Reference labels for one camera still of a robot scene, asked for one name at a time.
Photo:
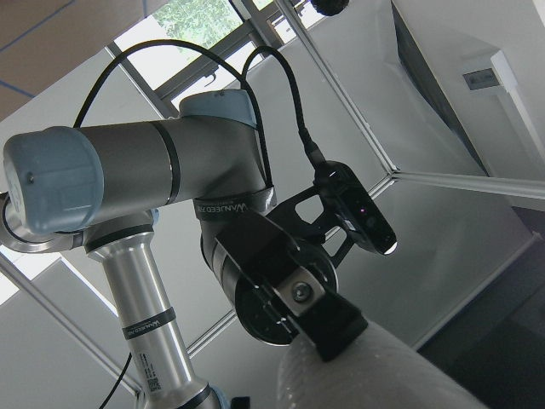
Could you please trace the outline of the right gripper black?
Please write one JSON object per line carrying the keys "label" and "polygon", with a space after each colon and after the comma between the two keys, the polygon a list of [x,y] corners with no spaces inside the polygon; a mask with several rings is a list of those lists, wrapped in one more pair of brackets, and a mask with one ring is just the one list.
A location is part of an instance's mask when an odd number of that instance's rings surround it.
{"label": "right gripper black", "polygon": [[252,337],[287,346],[299,331],[329,362],[367,329],[361,310],[335,292],[336,271],[322,247],[253,210],[199,222],[204,260]]}

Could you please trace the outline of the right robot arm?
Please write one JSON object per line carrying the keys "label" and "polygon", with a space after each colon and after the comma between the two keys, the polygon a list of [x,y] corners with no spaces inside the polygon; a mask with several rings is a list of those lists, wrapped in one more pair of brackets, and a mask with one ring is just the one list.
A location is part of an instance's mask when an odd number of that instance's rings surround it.
{"label": "right robot arm", "polygon": [[364,237],[364,189],[305,126],[299,134],[313,184],[282,204],[244,90],[187,97],[175,119],[15,135],[3,148],[1,240],[28,253],[83,247],[105,270],[146,407],[217,408],[152,256],[160,207],[192,201],[203,258],[252,336],[287,345],[302,335],[327,362],[367,327],[335,275]]}

